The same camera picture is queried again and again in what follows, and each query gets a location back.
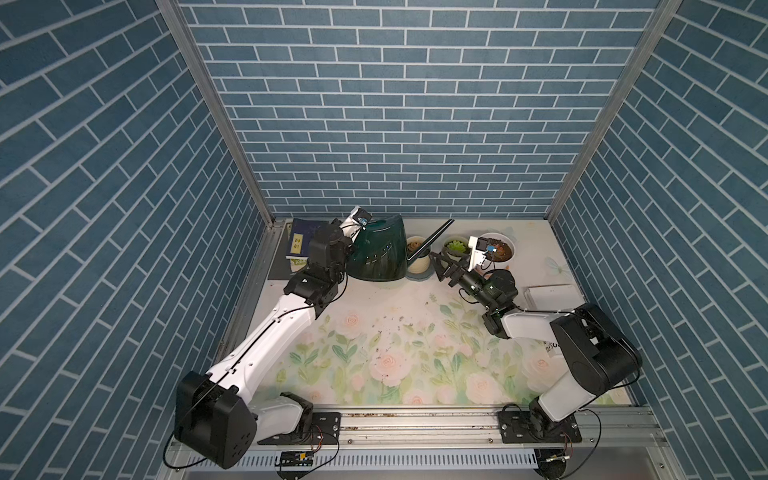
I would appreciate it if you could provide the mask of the dark green watering can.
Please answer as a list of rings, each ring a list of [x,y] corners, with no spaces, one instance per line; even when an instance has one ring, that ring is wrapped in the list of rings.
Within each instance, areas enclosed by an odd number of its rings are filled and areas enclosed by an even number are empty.
[[[422,251],[431,253],[432,244],[455,222],[446,220],[426,239],[422,247],[407,257],[407,239],[403,218],[397,214],[386,219],[371,220],[353,242],[346,262],[346,274],[367,282],[390,282],[403,279],[408,265]]]

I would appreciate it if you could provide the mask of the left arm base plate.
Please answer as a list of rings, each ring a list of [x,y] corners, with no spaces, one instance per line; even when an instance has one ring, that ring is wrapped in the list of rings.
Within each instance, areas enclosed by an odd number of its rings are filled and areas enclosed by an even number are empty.
[[[302,420],[291,433],[278,434],[257,442],[258,445],[314,445],[326,446],[338,444],[341,427],[340,412],[315,412],[310,420]]]

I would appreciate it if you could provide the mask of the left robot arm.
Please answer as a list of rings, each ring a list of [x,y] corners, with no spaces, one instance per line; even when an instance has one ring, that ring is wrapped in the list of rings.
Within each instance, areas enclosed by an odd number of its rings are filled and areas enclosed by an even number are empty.
[[[172,438],[223,469],[236,465],[254,443],[311,438],[310,401],[283,393],[257,407],[250,402],[283,352],[340,297],[354,239],[370,220],[356,207],[345,220],[314,232],[307,264],[290,278],[266,319],[206,372],[191,371],[180,381]]]

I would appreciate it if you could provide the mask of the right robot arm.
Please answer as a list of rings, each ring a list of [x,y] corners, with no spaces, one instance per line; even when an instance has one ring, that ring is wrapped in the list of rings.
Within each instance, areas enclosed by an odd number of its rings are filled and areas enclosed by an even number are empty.
[[[570,310],[525,310],[515,302],[518,290],[511,272],[498,269],[485,277],[467,258],[454,261],[436,252],[429,258],[440,281],[460,287],[485,307],[482,319],[491,335],[541,341],[565,361],[563,375],[526,409],[498,413],[505,443],[579,442],[574,414],[640,372],[638,350],[598,306],[585,303]]]

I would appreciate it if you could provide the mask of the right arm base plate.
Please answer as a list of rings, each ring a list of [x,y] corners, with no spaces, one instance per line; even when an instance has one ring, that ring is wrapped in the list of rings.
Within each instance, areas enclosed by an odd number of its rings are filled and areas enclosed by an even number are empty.
[[[553,422],[544,414],[528,410],[504,410],[497,413],[502,442],[516,443],[581,443],[582,435],[575,416]]]

